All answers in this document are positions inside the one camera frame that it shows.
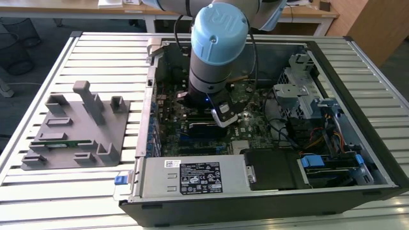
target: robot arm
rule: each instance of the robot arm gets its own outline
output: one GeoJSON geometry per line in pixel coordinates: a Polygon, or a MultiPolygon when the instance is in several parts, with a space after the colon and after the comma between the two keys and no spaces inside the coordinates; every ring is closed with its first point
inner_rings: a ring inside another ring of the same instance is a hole
{"type": "Polygon", "coordinates": [[[237,120],[242,103],[233,104],[225,89],[233,61],[245,47],[249,26],[271,30],[286,0],[142,0],[165,11],[196,17],[192,30],[186,107],[212,108],[220,127],[237,120]]]}
{"type": "Polygon", "coordinates": [[[142,0],[144,4],[172,11],[181,15],[196,17],[198,11],[213,2],[234,5],[250,20],[250,25],[258,30],[274,29],[286,0],[142,0]]]}

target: mesh wastebasket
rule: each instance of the mesh wastebasket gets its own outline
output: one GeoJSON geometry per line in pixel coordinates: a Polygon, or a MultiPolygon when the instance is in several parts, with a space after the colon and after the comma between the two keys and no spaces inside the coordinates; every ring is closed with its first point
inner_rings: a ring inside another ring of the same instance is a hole
{"type": "Polygon", "coordinates": [[[0,66],[12,75],[26,73],[33,68],[30,56],[18,43],[18,36],[12,33],[0,34],[0,66]]]}
{"type": "Polygon", "coordinates": [[[0,18],[0,24],[9,33],[18,35],[24,47],[33,47],[40,42],[40,36],[29,18],[0,18]]]}

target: white desk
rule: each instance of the white desk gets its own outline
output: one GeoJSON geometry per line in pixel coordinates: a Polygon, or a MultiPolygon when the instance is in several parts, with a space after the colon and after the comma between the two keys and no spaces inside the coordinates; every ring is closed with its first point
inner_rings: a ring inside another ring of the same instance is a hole
{"type": "MultiPolygon", "coordinates": [[[[148,33],[156,33],[154,20],[176,20],[178,15],[146,5],[124,5],[122,8],[98,9],[97,0],[2,0],[0,17],[81,18],[81,19],[141,19],[148,33]]],[[[305,6],[286,8],[281,23],[315,23],[314,35],[323,36],[338,13],[314,10],[305,6]]]]}

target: barcode sticker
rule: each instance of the barcode sticker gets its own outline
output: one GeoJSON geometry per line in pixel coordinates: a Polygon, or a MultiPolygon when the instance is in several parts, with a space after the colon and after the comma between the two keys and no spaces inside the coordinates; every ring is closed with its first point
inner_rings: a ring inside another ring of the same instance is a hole
{"type": "Polygon", "coordinates": [[[181,160],[165,160],[165,168],[178,168],[181,160]]]}

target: motherboard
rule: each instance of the motherboard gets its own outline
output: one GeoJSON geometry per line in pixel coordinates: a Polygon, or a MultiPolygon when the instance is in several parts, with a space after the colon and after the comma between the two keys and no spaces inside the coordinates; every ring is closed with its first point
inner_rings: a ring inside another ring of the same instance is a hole
{"type": "MultiPolygon", "coordinates": [[[[263,90],[257,90],[238,120],[226,128],[216,125],[210,110],[186,108],[177,102],[185,85],[160,86],[157,94],[161,156],[238,154],[241,149],[271,148],[273,140],[263,118],[263,90]]],[[[252,96],[250,81],[229,83],[233,102],[252,96]]]]}

